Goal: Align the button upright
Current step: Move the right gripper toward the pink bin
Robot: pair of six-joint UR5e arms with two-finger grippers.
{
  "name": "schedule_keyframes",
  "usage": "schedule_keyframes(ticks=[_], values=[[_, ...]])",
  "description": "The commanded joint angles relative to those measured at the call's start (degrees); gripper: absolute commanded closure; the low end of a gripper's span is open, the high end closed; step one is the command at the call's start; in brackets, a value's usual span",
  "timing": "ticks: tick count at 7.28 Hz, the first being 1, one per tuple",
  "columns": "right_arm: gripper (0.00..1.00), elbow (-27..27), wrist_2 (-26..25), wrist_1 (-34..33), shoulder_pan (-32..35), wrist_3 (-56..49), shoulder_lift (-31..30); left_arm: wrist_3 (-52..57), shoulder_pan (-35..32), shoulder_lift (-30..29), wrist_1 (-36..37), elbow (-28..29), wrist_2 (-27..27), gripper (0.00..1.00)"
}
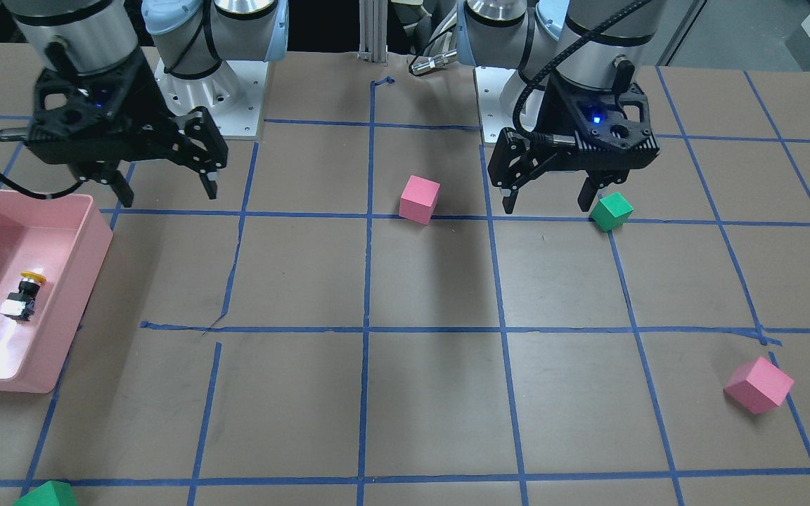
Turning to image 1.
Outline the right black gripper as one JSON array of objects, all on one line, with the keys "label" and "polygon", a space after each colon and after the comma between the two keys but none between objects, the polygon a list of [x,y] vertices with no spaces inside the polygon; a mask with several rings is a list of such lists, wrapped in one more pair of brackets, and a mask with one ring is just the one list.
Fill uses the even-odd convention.
[{"label": "right black gripper", "polygon": [[164,158],[193,170],[210,200],[229,149],[206,107],[186,115],[167,108],[148,59],[136,47],[116,66],[82,74],[67,47],[45,47],[54,58],[33,89],[26,146],[48,164],[73,164],[76,177],[109,186],[131,208],[134,192],[116,164]]}]

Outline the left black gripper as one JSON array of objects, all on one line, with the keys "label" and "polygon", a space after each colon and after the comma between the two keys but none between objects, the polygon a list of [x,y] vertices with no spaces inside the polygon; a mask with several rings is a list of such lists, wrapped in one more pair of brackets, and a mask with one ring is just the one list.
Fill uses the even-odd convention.
[{"label": "left black gripper", "polygon": [[[501,192],[505,214],[513,214],[521,187],[544,171],[587,172],[579,208],[588,212],[605,188],[604,174],[622,182],[627,172],[648,167],[661,153],[648,98],[637,82],[615,95],[582,89],[553,72],[540,113],[536,132],[503,128],[497,136],[487,171]],[[543,134],[566,137],[573,144],[553,146],[544,143]]]}]

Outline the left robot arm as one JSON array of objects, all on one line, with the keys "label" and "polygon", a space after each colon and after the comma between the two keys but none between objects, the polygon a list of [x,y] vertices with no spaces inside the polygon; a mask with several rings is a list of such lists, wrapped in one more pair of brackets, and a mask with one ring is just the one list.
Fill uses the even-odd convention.
[{"label": "left robot arm", "polygon": [[599,190],[626,182],[661,148],[636,63],[655,37],[663,1],[460,1],[458,60],[524,77],[487,167],[503,210],[546,173],[586,174],[587,212]]}]

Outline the green cube near left arm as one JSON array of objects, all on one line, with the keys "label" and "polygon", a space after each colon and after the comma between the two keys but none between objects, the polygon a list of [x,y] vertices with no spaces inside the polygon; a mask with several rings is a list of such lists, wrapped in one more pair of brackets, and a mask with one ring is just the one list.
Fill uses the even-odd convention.
[{"label": "green cube near left arm", "polygon": [[622,226],[633,212],[634,206],[621,193],[610,193],[598,199],[589,218],[599,230],[609,233]]}]

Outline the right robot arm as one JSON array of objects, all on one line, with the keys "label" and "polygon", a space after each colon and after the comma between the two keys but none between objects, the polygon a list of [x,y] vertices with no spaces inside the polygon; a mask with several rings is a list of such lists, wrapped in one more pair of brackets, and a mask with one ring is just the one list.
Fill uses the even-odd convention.
[{"label": "right robot arm", "polygon": [[141,15],[160,54],[152,70],[122,1],[6,1],[41,57],[31,124],[0,131],[47,164],[64,164],[74,185],[109,186],[125,207],[133,192],[122,161],[168,160],[193,170],[209,199],[227,167],[227,138],[254,136],[264,70],[288,48],[286,1],[144,1]]}]

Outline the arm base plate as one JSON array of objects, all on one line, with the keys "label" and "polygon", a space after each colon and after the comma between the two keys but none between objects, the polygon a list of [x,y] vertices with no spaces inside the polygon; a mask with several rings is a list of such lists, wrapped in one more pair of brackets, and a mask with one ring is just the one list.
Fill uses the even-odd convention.
[{"label": "arm base plate", "polygon": [[513,112],[526,83],[512,68],[476,67],[475,88],[482,128],[482,140],[494,146],[501,130],[513,128]]},{"label": "arm base plate", "polygon": [[184,80],[165,73],[163,61],[158,61],[155,82],[171,112],[186,115],[206,107],[224,138],[253,141],[263,125],[272,67],[270,62],[231,60],[211,76]]}]

